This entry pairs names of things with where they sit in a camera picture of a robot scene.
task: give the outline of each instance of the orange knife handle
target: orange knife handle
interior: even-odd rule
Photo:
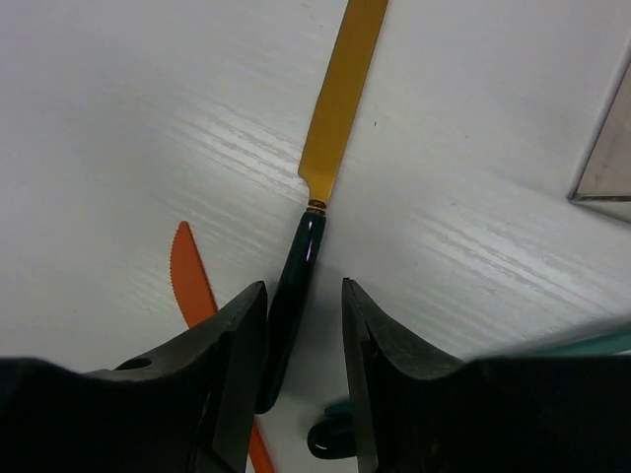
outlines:
[[[296,229],[267,318],[269,346],[256,402],[258,414],[274,406],[283,384],[325,225],[323,213],[317,209],[308,209]]]

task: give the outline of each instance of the orange plastic knife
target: orange plastic knife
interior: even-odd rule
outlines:
[[[179,310],[189,328],[217,312],[215,296],[188,222],[179,224],[171,247],[171,285]],[[274,466],[256,420],[252,427],[248,453],[256,473],[274,473]]]

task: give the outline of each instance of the white table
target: white table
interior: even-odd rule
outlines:
[[[113,367],[184,329],[181,220],[218,302],[273,288],[345,0],[0,5],[0,355]],[[455,355],[631,310],[631,229],[570,206],[624,66],[628,0],[391,0],[285,389],[279,472],[346,392],[343,276]]]

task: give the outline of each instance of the gold knife blade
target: gold knife blade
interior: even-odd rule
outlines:
[[[349,0],[315,104],[298,175],[324,210],[344,156],[387,0]]]

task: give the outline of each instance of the gold knife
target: gold knife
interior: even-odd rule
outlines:
[[[326,224],[326,207],[344,156],[387,0],[349,0],[315,104],[298,175],[309,187],[268,315],[269,349],[256,410],[267,412],[280,392],[298,334]]]

